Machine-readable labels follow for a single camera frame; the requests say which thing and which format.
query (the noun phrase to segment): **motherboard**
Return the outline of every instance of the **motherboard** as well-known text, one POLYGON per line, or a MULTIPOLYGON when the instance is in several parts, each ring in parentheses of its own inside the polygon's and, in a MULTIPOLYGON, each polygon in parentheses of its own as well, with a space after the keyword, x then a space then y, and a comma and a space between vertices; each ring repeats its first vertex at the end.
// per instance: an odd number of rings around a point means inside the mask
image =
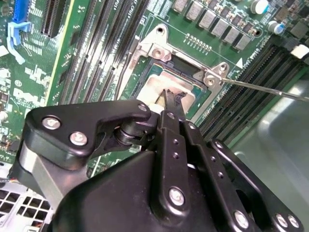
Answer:
MULTIPOLYGON (((47 105, 182 94, 205 141, 232 146, 308 69, 307 0, 0 0, 0 160, 47 105)), ((89 163, 89 176, 139 151, 89 163)))

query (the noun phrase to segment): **black mechanical arm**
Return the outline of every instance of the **black mechanical arm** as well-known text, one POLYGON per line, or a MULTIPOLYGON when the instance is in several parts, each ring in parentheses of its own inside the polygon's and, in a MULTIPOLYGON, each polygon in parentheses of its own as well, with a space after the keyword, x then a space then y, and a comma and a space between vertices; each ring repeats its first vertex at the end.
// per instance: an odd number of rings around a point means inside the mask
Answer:
POLYGON ((138 100, 28 113, 11 176, 56 211, 49 232, 303 231, 303 225, 221 141, 205 144, 181 95, 165 110, 138 100), (141 152, 88 179, 90 159, 141 152))

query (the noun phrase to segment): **capacitor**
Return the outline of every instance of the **capacitor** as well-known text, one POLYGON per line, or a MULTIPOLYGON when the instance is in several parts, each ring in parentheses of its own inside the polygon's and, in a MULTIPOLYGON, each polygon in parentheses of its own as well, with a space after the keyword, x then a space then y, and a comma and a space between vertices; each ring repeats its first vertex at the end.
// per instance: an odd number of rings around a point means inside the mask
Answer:
POLYGON ((251 12, 253 14, 264 14, 267 12, 267 9, 269 7, 269 3, 267 0, 254 0, 252 3, 251 3, 251 12))
POLYGON ((279 35, 284 31, 284 25, 277 23, 276 21, 270 21, 267 29, 274 34, 279 35))
POLYGON ((5 111, 0 112, 0 123, 5 122, 8 119, 8 114, 5 111))

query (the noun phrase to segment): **blue clip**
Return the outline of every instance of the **blue clip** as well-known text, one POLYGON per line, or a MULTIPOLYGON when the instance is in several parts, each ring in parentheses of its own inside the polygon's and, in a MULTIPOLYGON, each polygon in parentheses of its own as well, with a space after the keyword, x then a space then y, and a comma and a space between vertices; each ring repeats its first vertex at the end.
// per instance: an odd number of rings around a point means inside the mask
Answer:
POLYGON ((30 22, 8 23, 8 37, 6 38, 8 51, 13 56, 15 56, 15 59, 18 62, 18 64, 25 63, 25 59, 14 48, 14 45, 15 46, 20 45, 19 31, 21 30, 24 32, 29 32, 31 30, 31 23, 30 22))

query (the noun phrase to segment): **silver screw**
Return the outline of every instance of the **silver screw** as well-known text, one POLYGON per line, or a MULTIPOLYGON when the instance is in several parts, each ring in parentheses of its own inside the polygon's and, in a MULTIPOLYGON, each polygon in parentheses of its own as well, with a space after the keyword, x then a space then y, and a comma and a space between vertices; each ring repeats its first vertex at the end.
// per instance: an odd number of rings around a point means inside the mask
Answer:
POLYGON ((223 146, 222 146, 222 144, 221 143, 219 143, 218 141, 216 141, 216 145, 218 146, 218 148, 223 148, 223 146))
POLYGON ((189 127, 191 128, 191 129, 195 129, 195 126, 194 126, 194 124, 192 123, 192 122, 189 122, 189 127))
POLYGON ((280 223, 280 225, 282 225, 285 228, 288 227, 288 223, 286 222, 286 220, 280 214, 276 214, 276 218, 277 218, 278 222, 280 223))
POLYGON ((184 204, 184 196, 183 193, 180 192, 178 189, 176 188, 171 188, 169 190, 169 198, 171 199, 171 201, 175 204, 175 205, 183 205, 184 204))
POLYGON ((225 71, 226 70, 226 64, 222 64, 220 66, 220 71, 225 71))
POLYGON ((50 130, 56 130, 61 126, 61 123, 58 119, 54 117, 46 117, 43 119, 42 124, 44 127, 50 130))
POLYGON ((144 105, 139 104, 139 109, 146 112, 147 108, 144 105))
POLYGON ((244 214, 240 211, 236 211, 234 213, 234 216, 236 218, 237 223, 242 227, 242 228, 248 228, 249 227, 249 222, 246 219, 246 217, 244 216, 244 214))
POLYGON ((88 139, 84 133, 81 132, 74 132, 70 135, 70 141, 77 146, 84 146, 86 145, 88 139))
POLYGON ((214 80, 209 80, 209 81, 208 81, 208 85, 209 85, 209 86, 212 86, 213 84, 214 84, 214 80))
POLYGON ((295 219, 292 215, 289 215, 289 216, 288 216, 288 219, 290 220, 290 223, 291 223, 294 227, 299 228, 298 222, 296 221, 296 219, 295 219))
POLYGON ((172 114, 172 113, 168 113, 168 116, 169 116, 171 119, 175 119, 174 114, 172 114))

